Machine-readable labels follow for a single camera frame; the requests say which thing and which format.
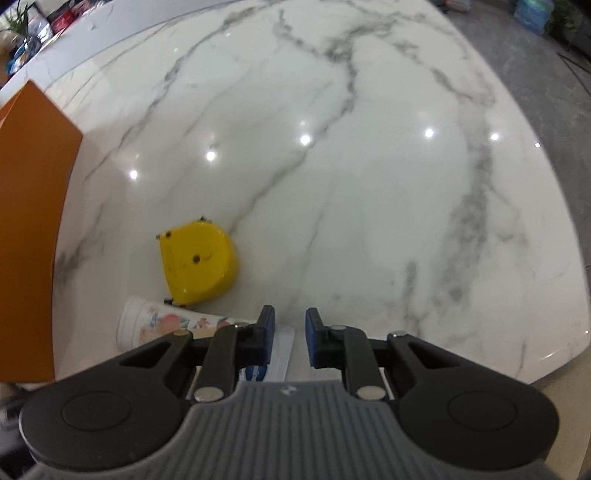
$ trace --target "blue water jug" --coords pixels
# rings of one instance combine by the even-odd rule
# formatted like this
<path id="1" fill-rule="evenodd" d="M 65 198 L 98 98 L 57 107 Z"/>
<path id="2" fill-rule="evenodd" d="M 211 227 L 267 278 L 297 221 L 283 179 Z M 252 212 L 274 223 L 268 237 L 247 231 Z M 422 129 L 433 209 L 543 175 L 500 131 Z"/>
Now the blue water jug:
<path id="1" fill-rule="evenodd" d="M 552 0 L 519 0 L 515 9 L 515 18 L 525 28 L 538 35 L 544 33 L 544 27 L 554 10 Z"/>

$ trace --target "white countertop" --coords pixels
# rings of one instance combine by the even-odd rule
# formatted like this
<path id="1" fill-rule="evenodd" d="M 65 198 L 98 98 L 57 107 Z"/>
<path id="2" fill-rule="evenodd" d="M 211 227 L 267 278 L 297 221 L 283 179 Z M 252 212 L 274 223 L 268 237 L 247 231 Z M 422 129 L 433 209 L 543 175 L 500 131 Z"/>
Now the white countertop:
<path id="1" fill-rule="evenodd" d="M 154 237 L 202 215 L 232 235 L 241 273 L 199 309 L 255 319 L 273 304 L 297 328 L 292 379 L 327 375 L 307 364 L 310 306 L 527 382 L 589 344 L 544 150 L 426 1 L 232 3 L 129 37 L 47 94 L 85 134 L 56 255 L 60 377 L 117 353 L 128 296 L 168 296 Z"/>

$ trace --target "floor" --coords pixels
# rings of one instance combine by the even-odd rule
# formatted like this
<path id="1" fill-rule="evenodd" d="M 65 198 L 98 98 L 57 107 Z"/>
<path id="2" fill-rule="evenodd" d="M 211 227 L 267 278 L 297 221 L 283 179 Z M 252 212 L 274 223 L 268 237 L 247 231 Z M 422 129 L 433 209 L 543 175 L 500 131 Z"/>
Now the floor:
<path id="1" fill-rule="evenodd" d="M 576 225 L 591 280 L 591 96 L 565 62 L 564 53 L 591 70 L 591 63 L 551 38 L 518 25 L 504 0 L 473 0 L 467 14 L 450 20 L 505 83 L 539 135 L 556 171 Z M 591 75 L 577 70 L 591 91 Z M 535 386 L 560 415 L 558 438 L 547 463 L 564 480 L 591 468 L 591 349 Z"/>

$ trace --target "white marble table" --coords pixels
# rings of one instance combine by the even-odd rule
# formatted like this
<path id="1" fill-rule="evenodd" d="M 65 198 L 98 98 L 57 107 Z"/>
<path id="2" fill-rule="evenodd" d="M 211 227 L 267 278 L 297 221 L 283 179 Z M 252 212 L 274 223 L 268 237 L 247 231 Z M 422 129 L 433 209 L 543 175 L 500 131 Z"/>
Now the white marble table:
<path id="1" fill-rule="evenodd" d="M 563 195 L 535 133 L 423 0 L 245 0 L 151 27 L 48 95 L 85 133 L 54 279 L 63 377 L 168 295 L 154 236 L 202 215 L 241 273 L 199 306 L 409 332 L 531 382 L 589 344 Z"/>

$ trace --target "orange box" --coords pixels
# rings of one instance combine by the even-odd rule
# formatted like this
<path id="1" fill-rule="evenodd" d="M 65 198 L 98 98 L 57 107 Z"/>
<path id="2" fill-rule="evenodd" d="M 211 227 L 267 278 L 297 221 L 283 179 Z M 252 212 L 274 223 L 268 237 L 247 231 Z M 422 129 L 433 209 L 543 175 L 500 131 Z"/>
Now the orange box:
<path id="1" fill-rule="evenodd" d="M 31 81 L 0 109 L 0 382 L 54 379 L 53 262 L 81 141 Z"/>

